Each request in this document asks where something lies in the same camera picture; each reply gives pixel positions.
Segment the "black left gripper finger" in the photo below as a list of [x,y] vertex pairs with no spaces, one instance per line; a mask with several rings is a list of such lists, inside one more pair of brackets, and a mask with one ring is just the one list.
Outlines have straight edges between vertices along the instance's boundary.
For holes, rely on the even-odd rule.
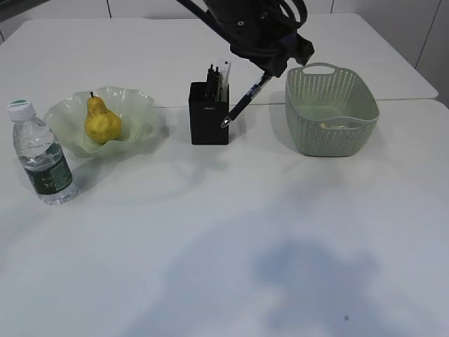
[[262,77],[279,78],[286,70],[288,57],[283,55],[278,56],[264,56],[259,59],[259,68],[263,70]]

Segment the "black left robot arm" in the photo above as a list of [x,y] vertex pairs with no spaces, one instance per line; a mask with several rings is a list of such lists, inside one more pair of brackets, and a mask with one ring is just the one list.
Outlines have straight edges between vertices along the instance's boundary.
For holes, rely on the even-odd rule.
[[312,42],[298,34],[308,11],[303,1],[206,1],[207,14],[232,39],[231,52],[280,77],[290,59],[306,65]]

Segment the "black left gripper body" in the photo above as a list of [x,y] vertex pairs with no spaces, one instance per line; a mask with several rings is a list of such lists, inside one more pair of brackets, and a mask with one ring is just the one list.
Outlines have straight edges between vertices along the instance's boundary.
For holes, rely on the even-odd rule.
[[306,65],[315,52],[314,46],[297,31],[298,28],[279,22],[267,23],[258,40],[249,39],[243,42],[243,48],[230,46],[230,51],[251,61],[257,67],[261,57],[278,55],[288,57],[288,61],[293,59],[299,65]]

